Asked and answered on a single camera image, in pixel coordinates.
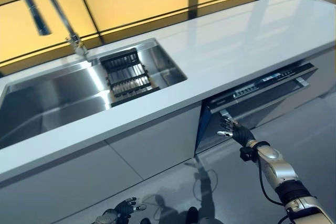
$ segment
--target faucet spout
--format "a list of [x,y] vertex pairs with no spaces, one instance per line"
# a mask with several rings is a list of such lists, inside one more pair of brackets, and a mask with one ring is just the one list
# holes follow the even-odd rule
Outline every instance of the faucet spout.
[[[35,24],[37,26],[38,32],[40,35],[49,35],[51,34],[46,22],[44,21],[41,13],[39,12],[34,0],[25,0],[28,7],[29,7],[29,11],[35,21]],[[69,36],[66,38],[66,41],[68,41],[75,53],[82,55],[82,56],[86,56],[88,51],[86,49],[86,47],[84,46],[83,42],[80,40],[80,37],[78,36],[78,34],[75,33],[75,31],[73,30],[72,26],[70,25],[69,20],[67,19],[67,17],[65,16],[62,8],[59,6],[57,0],[50,0],[53,7],[55,8],[55,10],[57,11],[59,17],[61,18],[63,24],[65,25],[65,27],[67,28],[67,30],[69,31]]]

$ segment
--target sink basin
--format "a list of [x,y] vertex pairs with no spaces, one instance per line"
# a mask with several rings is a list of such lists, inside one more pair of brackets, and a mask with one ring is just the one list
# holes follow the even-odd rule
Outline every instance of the sink basin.
[[155,39],[93,62],[9,84],[0,104],[0,148],[186,80]]

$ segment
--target kitchen counter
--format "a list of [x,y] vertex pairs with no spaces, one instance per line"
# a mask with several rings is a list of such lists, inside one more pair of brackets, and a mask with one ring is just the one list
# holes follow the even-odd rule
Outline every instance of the kitchen counter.
[[[0,150],[0,181],[334,46],[335,5],[261,0],[94,48],[89,57],[149,38],[186,81]],[[1,98],[9,83],[79,60],[71,55],[0,78]]]

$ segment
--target gray floor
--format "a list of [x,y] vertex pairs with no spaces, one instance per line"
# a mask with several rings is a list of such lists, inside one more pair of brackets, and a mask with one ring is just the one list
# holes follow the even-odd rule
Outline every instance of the gray floor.
[[[335,219],[336,93],[260,126],[254,134],[282,152]],[[90,224],[131,196],[148,208],[134,213],[130,224],[139,224],[144,217],[153,224],[183,224],[190,206],[200,209],[201,216],[215,216],[225,224],[277,223],[285,215],[283,208],[264,198],[257,167],[239,158],[239,148],[232,140],[217,145],[199,154],[198,160],[179,164],[57,224]],[[278,200],[265,184],[270,198]]]

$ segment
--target dishwasher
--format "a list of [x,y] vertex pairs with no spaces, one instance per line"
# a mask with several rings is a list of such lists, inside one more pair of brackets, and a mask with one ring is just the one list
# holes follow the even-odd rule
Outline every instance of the dishwasher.
[[266,123],[267,115],[280,103],[309,87],[307,79],[317,69],[312,63],[294,63],[204,100],[195,153],[229,139],[216,135],[223,129],[222,117],[233,118],[249,129]]

